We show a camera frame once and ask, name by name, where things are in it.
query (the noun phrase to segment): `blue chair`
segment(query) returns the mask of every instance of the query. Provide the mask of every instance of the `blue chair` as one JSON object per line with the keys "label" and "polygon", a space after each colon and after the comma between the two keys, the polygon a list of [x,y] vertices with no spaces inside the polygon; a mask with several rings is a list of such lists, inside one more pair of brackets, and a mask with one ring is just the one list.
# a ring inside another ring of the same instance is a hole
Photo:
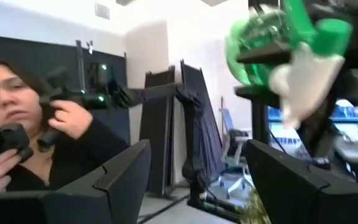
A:
{"label": "blue chair", "polygon": [[[243,189],[245,189],[246,184],[254,186],[252,179],[250,178],[249,175],[247,175],[247,173],[248,173],[247,162],[246,162],[245,158],[243,160],[241,160],[242,159],[241,158],[242,147],[248,141],[248,139],[250,139],[249,131],[251,131],[251,130],[240,131],[240,130],[234,129],[233,120],[231,119],[229,110],[221,109],[221,113],[222,113],[222,117],[223,117],[224,126],[226,128],[226,138],[224,139],[224,145],[223,145],[224,149],[223,149],[223,154],[222,154],[222,161],[225,164],[227,164],[227,166],[230,168],[240,167],[242,169],[242,176],[240,178],[238,178],[235,181],[235,183],[232,184],[226,190],[226,198],[229,199],[230,193],[233,190],[236,190],[237,188],[239,188],[240,186],[242,186]],[[244,134],[241,134],[240,136],[236,136],[236,137],[234,137],[234,139],[232,139],[232,136],[229,134],[232,131],[236,131],[238,133],[244,132]],[[228,152],[231,147],[231,142],[234,142],[237,144],[236,152],[234,153],[234,157],[228,156]],[[224,182],[223,182],[223,179],[221,176],[219,177],[219,184],[221,187],[224,187]]]}

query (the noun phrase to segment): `floor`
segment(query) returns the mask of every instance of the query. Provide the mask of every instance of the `floor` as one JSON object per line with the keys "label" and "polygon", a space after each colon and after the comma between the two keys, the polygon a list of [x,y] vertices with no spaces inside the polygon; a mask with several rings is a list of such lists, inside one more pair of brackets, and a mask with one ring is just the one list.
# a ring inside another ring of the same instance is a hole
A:
{"label": "floor", "polygon": [[[236,174],[228,174],[223,177],[224,183],[227,186],[230,186],[234,180],[238,178],[239,175]],[[227,202],[233,203],[235,205],[244,206],[247,193],[249,189],[242,190],[241,188],[235,190],[231,194],[231,198],[226,199],[226,192],[224,188],[220,187],[218,183],[213,183],[210,187],[211,192],[220,200],[225,200]],[[172,196],[174,197],[182,197],[189,194],[189,190],[186,188],[177,188],[173,191]],[[172,201],[160,199],[160,198],[152,198],[147,194],[143,199],[142,208],[140,209],[140,219],[144,215],[156,212],[163,207],[169,205]],[[187,224],[187,223],[197,223],[197,224],[232,224],[233,222],[229,222],[227,220],[223,220],[222,218],[215,217],[208,213],[199,211],[195,208],[189,207],[186,204],[186,201],[183,201],[174,207],[168,209],[167,211],[161,213],[155,218],[146,222],[146,224]]]}

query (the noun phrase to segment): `woman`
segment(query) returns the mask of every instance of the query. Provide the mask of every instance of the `woman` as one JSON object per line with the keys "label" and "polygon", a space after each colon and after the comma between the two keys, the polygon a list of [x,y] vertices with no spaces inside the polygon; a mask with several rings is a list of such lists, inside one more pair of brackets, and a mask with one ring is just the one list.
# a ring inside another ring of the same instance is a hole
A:
{"label": "woman", "polygon": [[[0,127],[22,124],[34,152],[21,164],[15,149],[0,154],[0,192],[59,189],[129,147],[72,101],[51,102],[56,112],[44,121],[39,105],[43,91],[40,80],[0,61]],[[40,152],[37,140],[48,126],[65,136],[51,150]]]}

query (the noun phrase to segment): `black top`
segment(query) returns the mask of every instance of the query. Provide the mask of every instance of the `black top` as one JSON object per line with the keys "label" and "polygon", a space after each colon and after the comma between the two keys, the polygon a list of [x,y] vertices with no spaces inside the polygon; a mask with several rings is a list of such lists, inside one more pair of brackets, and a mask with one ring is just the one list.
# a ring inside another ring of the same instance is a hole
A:
{"label": "black top", "polygon": [[88,130],[78,140],[65,136],[56,144],[52,156],[49,186],[46,186],[42,179],[25,167],[15,166],[8,173],[12,180],[7,186],[7,191],[60,189],[128,147],[125,140],[94,119]]}

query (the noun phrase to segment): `white plastic part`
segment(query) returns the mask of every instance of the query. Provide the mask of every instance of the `white plastic part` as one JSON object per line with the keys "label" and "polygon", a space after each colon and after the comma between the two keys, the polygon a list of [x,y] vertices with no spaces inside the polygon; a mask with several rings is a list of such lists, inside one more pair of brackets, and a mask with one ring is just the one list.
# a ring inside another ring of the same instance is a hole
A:
{"label": "white plastic part", "polygon": [[284,127],[299,128],[300,123],[320,106],[343,63],[344,57],[321,57],[302,42],[289,64],[273,69],[269,87],[280,97]]}

